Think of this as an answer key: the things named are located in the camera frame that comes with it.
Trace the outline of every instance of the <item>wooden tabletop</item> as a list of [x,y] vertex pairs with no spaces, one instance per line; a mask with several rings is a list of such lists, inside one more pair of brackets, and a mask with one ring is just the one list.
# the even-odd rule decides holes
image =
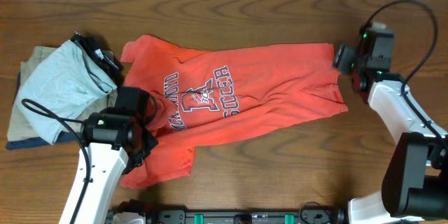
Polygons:
[[[20,62],[34,46],[61,45],[74,31],[121,55],[143,34],[177,45],[226,50],[277,43],[356,43],[358,29],[393,0],[0,0],[0,223],[57,223],[74,181],[76,143],[4,148]],[[427,114],[448,128],[448,0],[437,13],[433,57],[411,81]],[[408,5],[378,20],[395,30],[392,71],[408,74],[431,42],[426,14]],[[394,143],[379,116],[339,78],[349,112],[271,134],[196,150],[192,174],[145,190],[117,187],[111,206],[138,199],[189,209],[294,209],[343,205],[381,188]]]

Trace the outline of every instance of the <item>red shirt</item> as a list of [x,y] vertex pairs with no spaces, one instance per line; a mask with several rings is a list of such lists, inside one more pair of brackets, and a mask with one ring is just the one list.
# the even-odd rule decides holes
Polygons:
[[190,174],[195,146],[226,144],[347,111],[330,44],[208,52],[152,36],[129,42],[124,85],[157,100],[148,126],[159,145],[122,186],[144,188]]

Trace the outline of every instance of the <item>light blue cloth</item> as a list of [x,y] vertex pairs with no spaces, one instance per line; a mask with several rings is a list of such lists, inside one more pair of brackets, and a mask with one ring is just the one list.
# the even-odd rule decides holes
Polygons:
[[73,42],[66,41],[42,61],[17,94],[17,105],[34,131],[53,144],[63,126],[25,108],[22,99],[40,103],[59,117],[76,119],[93,102],[117,88]]

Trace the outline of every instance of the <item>white plastic part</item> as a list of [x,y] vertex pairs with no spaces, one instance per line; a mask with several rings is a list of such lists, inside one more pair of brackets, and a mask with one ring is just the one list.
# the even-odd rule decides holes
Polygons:
[[[83,203],[76,217],[76,224],[104,223],[113,191],[121,173],[126,168],[128,156],[123,148],[112,150],[110,144],[91,143],[86,148],[92,166],[91,178]],[[70,223],[85,178],[85,160],[79,151],[78,172],[59,224]]]
[[[426,137],[434,137],[401,96],[401,85],[401,82],[393,80],[373,83],[368,99],[370,107],[381,116],[395,143],[398,143],[403,132],[419,132]],[[409,86],[406,85],[405,91],[409,90]],[[410,93],[407,97],[426,120],[431,120]],[[445,137],[447,132],[441,127],[434,122],[431,126]]]
[[146,224],[146,218],[138,213],[117,213],[113,216],[112,224]]
[[407,216],[394,218],[386,211],[383,205],[381,192],[375,192],[362,198],[352,199],[349,202],[350,224],[382,224],[394,223],[400,219],[407,221],[424,221],[421,217]]

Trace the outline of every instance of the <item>wooden table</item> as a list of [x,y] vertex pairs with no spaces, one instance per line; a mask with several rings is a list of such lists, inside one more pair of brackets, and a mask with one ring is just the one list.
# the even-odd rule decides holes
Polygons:
[[[204,50],[355,43],[365,19],[390,1],[0,0],[0,223],[57,223],[78,162],[75,143],[4,149],[20,62],[34,46],[57,47],[74,31],[103,38],[103,48],[117,56],[143,34]],[[410,85],[428,115],[448,128],[448,0],[424,1],[438,15],[440,40]],[[431,41],[426,14],[403,5],[378,20],[396,31],[392,70],[408,74]],[[112,206],[134,198],[189,209],[292,209],[307,201],[345,204],[380,190],[393,140],[351,91],[349,78],[339,78],[339,86],[349,112],[257,139],[197,148],[191,176],[146,190],[118,186]]]

